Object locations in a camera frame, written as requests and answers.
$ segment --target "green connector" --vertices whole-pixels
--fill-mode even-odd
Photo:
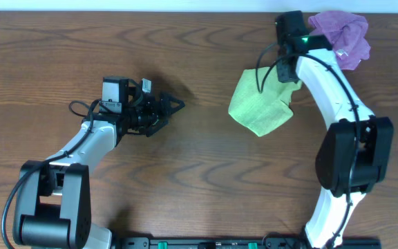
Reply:
[[[159,242],[158,243],[158,249],[167,249],[169,247],[169,244],[167,242]]]
[[[248,243],[248,249],[257,249],[257,243]]]

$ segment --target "green cloth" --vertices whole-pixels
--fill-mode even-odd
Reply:
[[[258,70],[259,84],[262,84],[267,71],[267,67]],[[263,92],[259,93],[256,86],[256,70],[244,70],[231,99],[228,113],[257,136],[264,136],[293,116],[288,104],[291,102],[292,92],[299,90],[301,86],[302,81],[297,84],[279,82],[277,70],[273,68],[265,80]]]

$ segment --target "table surface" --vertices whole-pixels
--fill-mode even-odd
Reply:
[[[0,221],[23,163],[54,154],[79,130],[67,104],[100,98],[102,77],[123,75],[153,80],[187,106],[154,137],[123,138],[98,165],[96,224],[155,237],[298,233],[319,195],[314,158],[326,133],[312,96],[294,93],[294,117],[262,138],[227,114],[242,71],[276,40],[275,16],[0,12]],[[398,15],[365,16],[370,59],[345,76],[391,118],[395,137],[385,181],[345,235],[398,248]]]

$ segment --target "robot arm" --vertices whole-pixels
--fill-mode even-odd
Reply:
[[[357,111],[359,113],[359,119],[369,120],[374,113],[360,101],[357,94],[352,90],[352,87],[337,64],[334,52],[325,48],[320,48],[310,50],[308,54],[322,59],[336,71],[353,97],[354,103],[358,106]],[[351,103],[348,101],[345,91],[341,88],[333,74],[328,72],[325,67],[310,58],[299,57],[296,74],[299,79],[305,82],[305,85],[310,90],[317,107],[322,113],[327,129],[330,128],[331,124],[338,123],[341,120],[354,122]],[[351,193],[352,207],[350,208],[345,224],[348,223],[352,212],[365,195],[365,193],[361,192]],[[335,197],[330,190],[323,187],[321,188],[314,214],[305,227],[306,237],[313,248],[322,248],[342,226],[342,220],[347,205],[346,194]],[[340,246],[342,244],[342,234],[344,230],[345,226],[336,238],[334,246]]]
[[[309,57],[299,56],[278,63],[281,82],[302,80],[310,90],[320,109],[327,136],[316,157],[316,172],[322,184],[316,209],[305,226],[305,237],[311,248],[323,248],[340,228],[334,247],[342,244],[342,234],[357,204],[370,192],[372,186],[382,181],[392,140],[392,124],[388,118],[375,118],[374,113],[360,101],[337,64],[336,55],[327,39],[321,36],[308,37],[300,11],[287,12],[276,19],[279,56],[300,53],[315,57],[329,66],[345,85],[354,103],[334,74],[321,63]],[[360,127],[352,104],[357,107]],[[357,156],[352,186],[348,185],[349,170],[354,156],[354,129],[363,134],[363,148]],[[351,187],[350,209],[347,212],[346,189]]]
[[[171,107],[172,102],[178,106]],[[93,120],[90,115],[84,117],[76,136],[49,158],[66,156],[35,171],[19,188],[13,225],[16,243],[41,248],[111,249],[111,231],[91,223],[89,174],[124,135],[152,136],[168,124],[169,116],[184,107],[183,101],[167,93],[161,93],[156,101],[150,81],[143,79],[141,86],[125,77],[104,78],[99,103]],[[86,139],[68,153],[87,132]],[[20,178],[39,163],[27,161]],[[52,194],[61,196],[61,205],[41,203],[40,196]]]

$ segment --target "purple cloth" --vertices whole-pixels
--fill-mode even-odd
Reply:
[[[370,58],[370,45],[365,40],[368,22],[365,17],[344,11],[325,11],[308,19],[311,35],[324,34],[332,44],[341,69],[354,70],[362,59]]]

